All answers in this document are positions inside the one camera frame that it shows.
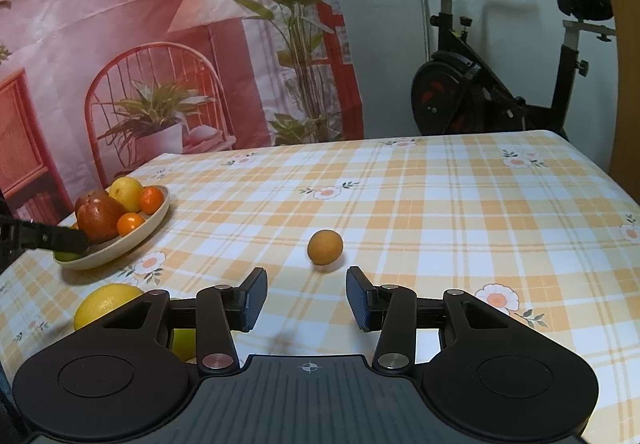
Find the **green apple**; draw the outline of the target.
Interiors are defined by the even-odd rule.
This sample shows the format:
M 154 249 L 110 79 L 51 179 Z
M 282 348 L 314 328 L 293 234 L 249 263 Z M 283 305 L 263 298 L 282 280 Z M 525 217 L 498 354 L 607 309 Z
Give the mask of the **green apple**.
M 60 261 L 60 262 L 76 261 L 76 260 L 81 259 L 85 255 L 86 255 L 85 252 L 83 252 L 83 253 L 73 253 L 73 252 L 55 251 L 55 253 L 53 253 L 53 256 L 54 256 L 55 260 Z

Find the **yellow-green apple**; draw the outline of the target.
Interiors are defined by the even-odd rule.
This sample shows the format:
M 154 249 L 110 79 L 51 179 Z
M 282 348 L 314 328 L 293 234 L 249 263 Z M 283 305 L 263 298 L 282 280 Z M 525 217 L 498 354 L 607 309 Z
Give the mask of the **yellow-green apple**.
M 175 328 L 172 331 L 171 352 L 182 362 L 194 360 L 196 357 L 196 332 L 192 328 Z

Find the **small orange mandarin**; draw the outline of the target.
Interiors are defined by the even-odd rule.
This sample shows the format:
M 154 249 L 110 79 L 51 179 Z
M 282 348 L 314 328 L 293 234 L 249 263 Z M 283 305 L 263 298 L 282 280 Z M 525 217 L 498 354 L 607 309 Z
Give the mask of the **small orange mandarin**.
M 123 214 L 117 221 L 117 232 L 120 237 L 125 237 L 142 226 L 145 219 L 139 213 L 127 212 Z

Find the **black exercise bike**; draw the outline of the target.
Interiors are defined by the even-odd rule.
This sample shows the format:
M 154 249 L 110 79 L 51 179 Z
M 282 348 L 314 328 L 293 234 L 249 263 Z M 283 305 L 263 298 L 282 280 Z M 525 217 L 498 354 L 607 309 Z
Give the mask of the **black exercise bike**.
M 411 109 L 424 135 L 546 130 L 592 147 L 617 110 L 611 0 L 438 0 Z

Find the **yellow lemon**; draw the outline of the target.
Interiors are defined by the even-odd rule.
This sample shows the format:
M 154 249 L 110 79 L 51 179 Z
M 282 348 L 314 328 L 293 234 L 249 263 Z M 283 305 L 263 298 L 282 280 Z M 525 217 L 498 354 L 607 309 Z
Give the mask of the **yellow lemon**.
M 78 306 L 74 316 L 74 329 L 79 330 L 93 323 L 142 294 L 141 289 L 126 283 L 110 283 L 94 290 Z
M 127 212 L 138 213 L 140 211 L 139 201 L 143 193 L 143 186 L 136 178 L 122 176 L 115 179 L 107 193 L 118 201 Z

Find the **beige round plate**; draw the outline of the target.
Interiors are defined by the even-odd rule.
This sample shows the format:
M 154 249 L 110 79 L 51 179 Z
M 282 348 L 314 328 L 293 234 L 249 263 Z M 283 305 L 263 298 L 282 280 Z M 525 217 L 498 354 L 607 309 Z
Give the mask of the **beige round plate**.
M 53 254 L 53 261 L 64 269 L 70 271 L 89 271 L 89 269 L 97 268 L 117 260 L 138 245 L 141 245 L 146 239 L 152 236 L 160 227 L 170 209 L 170 191 L 166 186 L 157 185 L 157 188 L 163 193 L 163 204 L 152 215 L 141 214 L 144 222 L 131 233 L 124 237 L 116 237 L 99 245 L 92 245 L 88 250 L 72 260 L 59 259 L 58 253 Z

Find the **wooden door panel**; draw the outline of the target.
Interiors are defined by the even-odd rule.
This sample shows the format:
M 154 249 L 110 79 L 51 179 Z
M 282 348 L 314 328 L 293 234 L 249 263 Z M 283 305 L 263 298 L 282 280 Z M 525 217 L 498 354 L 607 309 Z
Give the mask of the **wooden door panel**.
M 639 0 L 613 0 L 618 101 L 610 175 L 639 198 Z

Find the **orange plaid tablecloth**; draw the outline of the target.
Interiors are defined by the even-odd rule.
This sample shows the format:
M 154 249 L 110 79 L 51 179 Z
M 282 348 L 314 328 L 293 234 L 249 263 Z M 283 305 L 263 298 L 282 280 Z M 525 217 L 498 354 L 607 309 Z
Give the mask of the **orange plaid tablecloth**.
M 192 297 L 269 276 L 250 353 L 371 355 L 346 302 L 345 267 L 422 297 L 472 293 L 588 360 L 600 396 L 593 443 L 639 438 L 639 207 L 596 164 L 547 132 L 345 141 L 205 155 L 139 167 L 171 196 L 163 225 L 94 271 L 23 254 L 1 277 L 1 363 L 69 334 L 96 288 L 126 282 Z M 314 268 L 307 245 L 337 231 L 342 266 Z

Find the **dark red apple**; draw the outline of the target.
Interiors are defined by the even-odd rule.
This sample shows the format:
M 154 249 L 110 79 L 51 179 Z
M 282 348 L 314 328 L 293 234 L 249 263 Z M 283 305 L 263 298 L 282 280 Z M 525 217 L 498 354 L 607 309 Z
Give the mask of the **dark red apple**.
M 86 205 L 95 200 L 103 200 L 107 197 L 108 193 L 104 189 L 96 189 L 93 191 L 89 191 L 88 193 L 84 193 L 75 202 L 75 212 L 78 212 L 83 205 Z

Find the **large red apple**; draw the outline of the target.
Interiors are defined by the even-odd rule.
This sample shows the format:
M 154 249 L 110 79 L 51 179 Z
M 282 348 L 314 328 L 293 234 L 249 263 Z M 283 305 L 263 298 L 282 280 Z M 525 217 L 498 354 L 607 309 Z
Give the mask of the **large red apple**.
M 83 205 L 75 214 L 78 228 L 96 245 L 118 236 L 117 221 L 125 214 L 125 209 L 108 196 Z

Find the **small brown round fruit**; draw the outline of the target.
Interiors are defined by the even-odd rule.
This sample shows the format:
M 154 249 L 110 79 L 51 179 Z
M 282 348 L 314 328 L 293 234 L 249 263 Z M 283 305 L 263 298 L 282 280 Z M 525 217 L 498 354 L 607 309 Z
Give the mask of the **small brown round fruit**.
M 307 245 L 307 255 L 314 265 L 326 266 L 337 261 L 344 250 L 344 242 L 340 234 L 330 229 L 322 229 L 314 233 Z

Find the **printed pink backdrop cloth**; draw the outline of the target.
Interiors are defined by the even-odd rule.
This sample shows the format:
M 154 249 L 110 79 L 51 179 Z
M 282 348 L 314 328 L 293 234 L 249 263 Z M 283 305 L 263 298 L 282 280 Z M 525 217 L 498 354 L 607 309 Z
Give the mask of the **printed pink backdrop cloth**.
M 362 135 L 338 0 L 1 0 L 1 208 L 21 219 L 164 153 Z

